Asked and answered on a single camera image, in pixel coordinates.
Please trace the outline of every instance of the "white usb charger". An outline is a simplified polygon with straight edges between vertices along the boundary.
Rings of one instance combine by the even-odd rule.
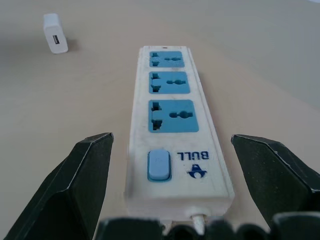
[[[51,52],[62,54],[68,51],[68,44],[58,14],[43,15],[43,31]]]

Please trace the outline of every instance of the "table surface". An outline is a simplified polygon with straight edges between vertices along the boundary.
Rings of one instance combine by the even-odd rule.
[[[147,45],[191,48],[236,194],[225,217],[267,228],[230,139],[280,141],[320,172],[319,11],[302,0],[3,2],[0,238],[75,143],[103,132],[115,139],[100,218],[126,215],[136,67]],[[60,15],[69,52],[50,52],[46,13]]]

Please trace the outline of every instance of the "white power strip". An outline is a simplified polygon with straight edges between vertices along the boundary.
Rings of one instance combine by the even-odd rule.
[[[188,221],[230,207],[234,190],[189,48],[140,49],[128,158],[131,216]]]

